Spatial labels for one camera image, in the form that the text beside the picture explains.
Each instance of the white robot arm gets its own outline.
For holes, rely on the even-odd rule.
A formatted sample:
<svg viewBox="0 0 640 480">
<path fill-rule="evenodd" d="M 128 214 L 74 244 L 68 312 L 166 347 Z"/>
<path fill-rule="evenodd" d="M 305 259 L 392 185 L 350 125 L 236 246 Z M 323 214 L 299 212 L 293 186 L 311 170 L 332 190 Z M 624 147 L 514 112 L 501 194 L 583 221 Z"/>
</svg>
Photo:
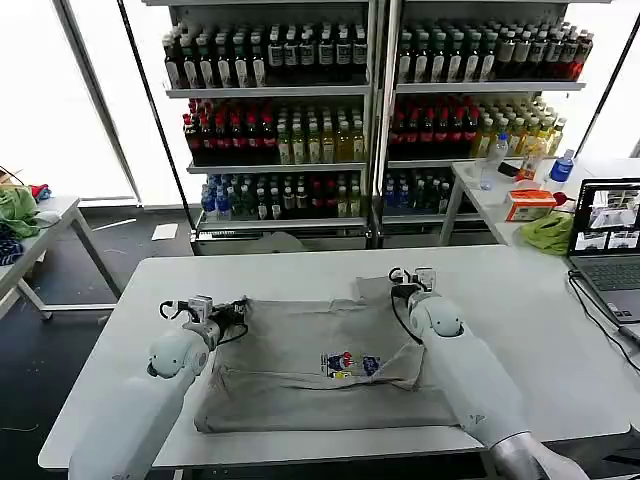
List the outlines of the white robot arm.
<svg viewBox="0 0 640 480">
<path fill-rule="evenodd" d="M 489 449 L 500 473 L 510 480 L 588 480 L 573 460 L 533 437 L 518 387 L 460 310 L 417 284 L 409 291 L 397 296 L 408 298 L 409 328 L 426 347 L 436 383 L 462 429 Z"/>
</svg>

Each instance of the cable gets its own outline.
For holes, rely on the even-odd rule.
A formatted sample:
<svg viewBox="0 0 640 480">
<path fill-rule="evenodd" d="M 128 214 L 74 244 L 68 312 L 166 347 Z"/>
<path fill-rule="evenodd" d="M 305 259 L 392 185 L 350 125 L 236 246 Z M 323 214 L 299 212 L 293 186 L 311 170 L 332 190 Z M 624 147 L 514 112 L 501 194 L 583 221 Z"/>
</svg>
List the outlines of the cable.
<svg viewBox="0 0 640 480">
<path fill-rule="evenodd" d="M 610 342 L 614 343 L 622 352 L 622 355 L 624 356 L 625 360 L 627 361 L 627 363 L 629 363 L 629 365 L 631 365 L 631 367 L 638 373 L 640 373 L 640 367 L 638 365 L 636 365 L 635 363 L 633 363 L 633 360 L 631 360 L 631 358 L 629 357 L 629 355 L 627 354 L 627 352 L 624 350 L 624 347 L 622 346 L 622 344 L 616 340 L 615 338 L 613 338 L 609 332 L 607 332 L 607 330 L 602 326 L 602 324 L 596 319 L 596 317 L 594 317 L 593 315 L 591 315 L 591 313 L 589 312 L 587 306 L 585 305 L 584 301 L 582 300 L 582 297 L 580 297 L 580 294 L 578 293 L 578 289 L 580 289 L 580 291 L 584 294 L 585 297 L 587 297 L 589 299 L 589 301 L 591 302 L 592 305 L 594 305 L 598 310 L 600 310 L 601 313 L 603 313 L 606 316 L 606 313 L 604 312 L 604 310 L 600 307 L 600 305 L 598 305 L 593 298 L 591 298 L 591 296 L 589 294 L 587 294 L 587 292 L 585 292 L 585 290 L 582 288 L 582 286 L 576 281 L 576 277 L 578 277 L 578 275 L 576 274 L 575 271 L 569 271 L 569 285 L 571 285 L 571 288 L 573 288 L 573 291 L 576 294 L 576 297 L 578 298 L 578 302 L 580 302 L 580 305 L 582 306 L 582 310 L 584 312 L 584 314 L 590 318 L 591 320 L 593 320 L 593 322 L 598 326 L 598 328 L 600 329 L 600 331 L 604 334 L 605 337 L 607 337 L 607 339 L 609 339 Z"/>
<path fill-rule="evenodd" d="M 404 328 L 404 331 L 407 332 L 407 335 L 409 335 L 418 345 L 422 345 L 424 343 L 422 339 L 420 339 L 420 337 L 417 337 L 413 333 L 411 333 L 409 328 L 400 319 L 400 315 L 398 315 L 398 311 L 396 310 L 396 302 L 395 302 L 395 299 L 393 298 L 393 295 L 391 295 L 391 308 L 393 308 L 393 314 L 396 316 L 396 320 L 398 320 L 398 323 L 402 326 L 402 328 Z"/>
<path fill-rule="evenodd" d="M 23 187 L 25 187 L 26 185 L 24 184 L 24 182 L 22 180 L 20 180 L 18 177 L 16 177 L 13 173 L 11 173 L 9 170 L 7 170 L 6 168 L 4 168 L 2 165 L 0 165 L 0 170 L 2 170 L 4 173 L 6 173 L 7 175 L 11 175 L 13 178 L 15 178 L 16 180 L 18 180 Z"/>
</svg>

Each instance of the dark floor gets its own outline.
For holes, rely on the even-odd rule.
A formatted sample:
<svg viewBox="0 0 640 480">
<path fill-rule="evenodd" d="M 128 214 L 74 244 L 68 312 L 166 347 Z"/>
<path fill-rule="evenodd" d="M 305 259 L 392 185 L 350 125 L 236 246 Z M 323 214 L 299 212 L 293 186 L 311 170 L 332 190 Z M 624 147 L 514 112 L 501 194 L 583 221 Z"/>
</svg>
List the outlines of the dark floor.
<svg viewBox="0 0 640 480">
<path fill-rule="evenodd" d="M 148 257 L 191 255 L 189 225 L 182 210 L 145 213 L 113 209 L 85 212 L 92 228 L 120 220 L 136 222 L 95 232 L 97 248 L 122 284 Z M 152 242 L 156 225 L 178 223 L 174 240 Z M 114 303 L 115 299 L 72 230 L 67 230 L 37 265 L 31 286 L 45 303 Z M 105 313 L 56 313 L 43 324 L 35 310 L 18 300 L 0 319 L 0 478 L 64 479 L 65 473 L 45 472 L 37 458 L 102 330 Z M 156 474 L 152 478 L 172 478 Z"/>
</svg>

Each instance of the green fabric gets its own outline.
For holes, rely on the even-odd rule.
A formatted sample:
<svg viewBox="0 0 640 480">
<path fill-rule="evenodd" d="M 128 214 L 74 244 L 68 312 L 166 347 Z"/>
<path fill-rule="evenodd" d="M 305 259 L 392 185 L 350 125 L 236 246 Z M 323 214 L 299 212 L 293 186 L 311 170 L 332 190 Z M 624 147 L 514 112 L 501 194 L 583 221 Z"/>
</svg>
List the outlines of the green fabric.
<svg viewBox="0 0 640 480">
<path fill-rule="evenodd" d="M 554 211 L 546 217 L 524 225 L 520 234 L 527 243 L 544 253 L 565 255 L 569 248 L 572 226 L 573 215 Z"/>
<path fill-rule="evenodd" d="M 33 220 L 36 201 L 28 187 L 0 188 L 0 223 L 13 232 L 16 240 L 32 237 L 40 232 Z"/>
</svg>

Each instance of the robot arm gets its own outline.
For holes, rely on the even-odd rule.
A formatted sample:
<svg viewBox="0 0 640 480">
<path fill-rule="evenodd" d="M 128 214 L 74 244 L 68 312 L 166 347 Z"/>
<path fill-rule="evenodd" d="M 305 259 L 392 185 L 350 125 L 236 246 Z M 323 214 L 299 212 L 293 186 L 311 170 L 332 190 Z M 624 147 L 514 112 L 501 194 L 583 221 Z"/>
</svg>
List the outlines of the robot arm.
<svg viewBox="0 0 640 480">
<path fill-rule="evenodd" d="M 209 353 L 228 327 L 244 326 L 240 305 L 214 308 L 206 297 L 178 302 L 172 318 L 184 310 L 190 321 L 152 344 L 147 371 L 127 380 L 95 417 L 71 455 L 69 480 L 144 480 Z M 167 318 L 162 307 L 161 314 Z"/>
<path fill-rule="evenodd" d="M 518 387 L 460 310 L 416 287 L 407 302 L 410 329 L 424 343 L 436 383 L 462 429 L 489 449 L 499 471 L 511 480 L 588 480 L 573 460 L 533 437 Z"/>
</svg>

